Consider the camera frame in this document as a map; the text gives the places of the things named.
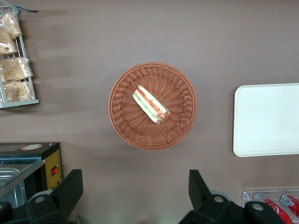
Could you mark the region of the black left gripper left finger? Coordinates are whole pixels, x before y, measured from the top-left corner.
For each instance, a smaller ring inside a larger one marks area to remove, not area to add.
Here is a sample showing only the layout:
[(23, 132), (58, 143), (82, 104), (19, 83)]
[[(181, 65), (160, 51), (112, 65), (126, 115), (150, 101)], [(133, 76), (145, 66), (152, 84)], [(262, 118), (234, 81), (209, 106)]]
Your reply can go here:
[(83, 195), (82, 170), (72, 170), (51, 193), (39, 192), (27, 203), (31, 224), (67, 224)]

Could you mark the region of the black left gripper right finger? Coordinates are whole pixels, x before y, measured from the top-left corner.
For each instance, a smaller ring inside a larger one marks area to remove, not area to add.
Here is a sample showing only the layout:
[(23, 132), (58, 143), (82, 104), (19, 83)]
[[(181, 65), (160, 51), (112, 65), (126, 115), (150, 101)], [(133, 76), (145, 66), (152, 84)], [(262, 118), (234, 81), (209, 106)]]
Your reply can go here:
[(189, 171), (189, 198), (193, 210), (181, 224), (244, 224), (244, 210), (220, 194), (212, 194), (198, 170)]

